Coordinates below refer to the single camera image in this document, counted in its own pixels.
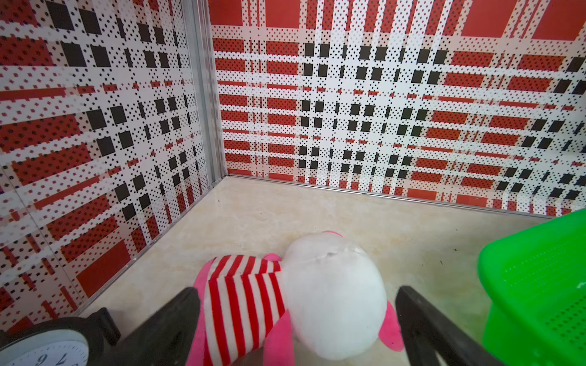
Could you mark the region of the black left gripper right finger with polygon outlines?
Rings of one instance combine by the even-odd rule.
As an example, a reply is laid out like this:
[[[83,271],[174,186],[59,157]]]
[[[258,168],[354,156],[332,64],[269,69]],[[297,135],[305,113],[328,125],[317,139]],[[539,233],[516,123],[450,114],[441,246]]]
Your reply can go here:
[[[395,303],[411,365],[502,364],[412,287],[400,287]]]

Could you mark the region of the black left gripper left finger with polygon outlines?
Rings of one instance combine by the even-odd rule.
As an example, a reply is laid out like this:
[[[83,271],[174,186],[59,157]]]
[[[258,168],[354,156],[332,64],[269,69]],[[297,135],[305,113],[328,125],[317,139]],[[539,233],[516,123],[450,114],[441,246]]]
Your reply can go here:
[[[187,364],[198,328],[198,290],[185,288],[103,356],[108,366]]]

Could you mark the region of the green plastic basket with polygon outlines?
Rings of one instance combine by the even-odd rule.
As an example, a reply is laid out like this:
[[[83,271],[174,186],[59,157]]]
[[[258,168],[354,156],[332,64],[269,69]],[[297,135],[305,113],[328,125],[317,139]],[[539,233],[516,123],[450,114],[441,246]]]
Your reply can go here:
[[[506,365],[585,363],[585,212],[499,239],[479,256],[483,346]]]

